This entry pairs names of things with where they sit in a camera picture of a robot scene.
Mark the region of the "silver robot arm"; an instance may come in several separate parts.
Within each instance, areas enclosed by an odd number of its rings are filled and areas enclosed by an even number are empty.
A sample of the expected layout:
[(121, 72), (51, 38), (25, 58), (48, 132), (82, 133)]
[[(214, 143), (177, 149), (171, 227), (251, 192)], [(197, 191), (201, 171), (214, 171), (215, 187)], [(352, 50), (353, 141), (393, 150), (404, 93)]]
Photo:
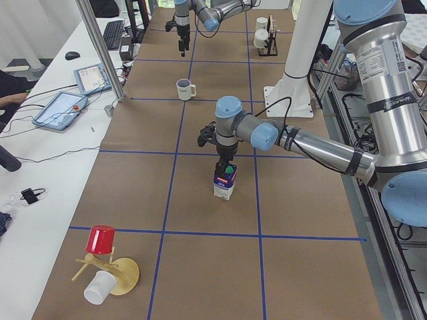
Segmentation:
[(368, 134), (352, 146), (324, 139), (286, 122), (248, 113), (225, 96), (216, 120), (197, 143), (216, 146), (216, 173), (223, 173), (239, 141), (260, 151), (274, 145), (305, 155), (325, 168), (352, 176), (377, 190), (386, 212), (410, 226), (426, 226), (426, 132), (412, 89), (400, 36), (406, 25), (400, 1), (338, 1), (334, 4), (344, 48), (356, 56)]
[(205, 1), (177, 0), (174, 1), (175, 13), (171, 20), (165, 23), (165, 31), (170, 32), (176, 28), (178, 39), (178, 50), (182, 57), (189, 51), (190, 43), (190, 18), (189, 12), (193, 11), (206, 31), (217, 32), (221, 23), (234, 15), (247, 12), (259, 6), (261, 1), (220, 1), (208, 7)]

